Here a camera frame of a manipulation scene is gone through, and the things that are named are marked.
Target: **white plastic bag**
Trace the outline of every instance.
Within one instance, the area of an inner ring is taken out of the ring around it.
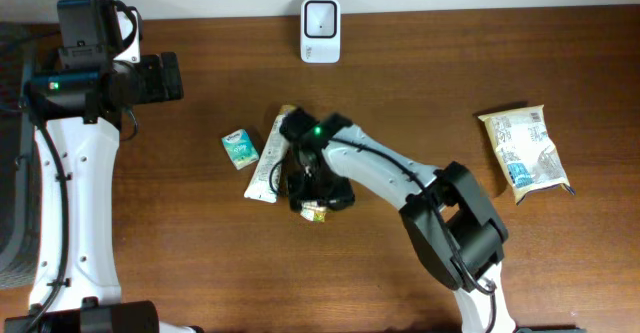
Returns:
[[[502,172],[513,188],[516,204],[529,192],[569,185],[555,144],[549,138],[542,107],[513,109],[478,117],[484,122]]]

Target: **white wrapper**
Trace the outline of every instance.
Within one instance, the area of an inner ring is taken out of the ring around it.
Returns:
[[[529,192],[563,187],[571,194],[555,144],[549,138],[542,107],[528,107],[478,117],[507,178],[516,204]]]
[[[289,142],[280,134],[280,125],[282,125],[284,117],[294,109],[295,107],[290,105],[280,108],[280,112],[275,122],[273,122],[273,126],[271,126],[271,133],[267,138],[267,144],[265,144],[262,151],[256,171],[253,173],[249,187],[244,192],[245,198],[257,199],[268,203],[275,203],[278,199],[278,195],[271,190],[269,185],[269,174],[273,166],[284,158],[287,154],[287,149],[289,149]],[[278,189],[281,171],[282,165],[273,172],[273,187],[275,189]]]

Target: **wooden table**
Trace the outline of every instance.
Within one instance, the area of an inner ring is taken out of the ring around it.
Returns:
[[[278,107],[340,111],[417,161],[467,165],[511,237],[503,281],[521,325],[640,332],[640,8],[503,9],[343,17],[342,58],[303,63],[296,17],[145,22],[144,51],[175,51],[185,99],[136,109],[113,181],[123,299],[215,332],[457,327],[398,213],[359,185],[312,224],[286,201],[243,198],[220,137],[262,146]],[[545,104],[577,195],[516,207],[479,111]],[[0,292],[24,314],[29,287]]]

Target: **brown table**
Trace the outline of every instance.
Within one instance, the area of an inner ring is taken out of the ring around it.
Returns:
[[[340,111],[417,161],[467,165],[509,228],[503,281],[521,325],[640,332],[640,8],[503,9],[343,17],[342,58],[308,65],[296,17],[145,22],[175,51],[185,99],[136,110],[113,181],[125,301],[208,331],[373,332],[457,327],[398,213],[355,186],[355,207],[312,224],[286,201],[243,198],[220,137],[263,145],[278,107]],[[519,207],[474,114],[545,104],[577,195]],[[0,318],[29,287],[0,292]]]

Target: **teal packet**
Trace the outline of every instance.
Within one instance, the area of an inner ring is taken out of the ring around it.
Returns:
[[[260,156],[251,144],[251,139],[244,129],[239,129],[222,138],[222,145],[229,154],[231,162],[240,170],[257,161]]]

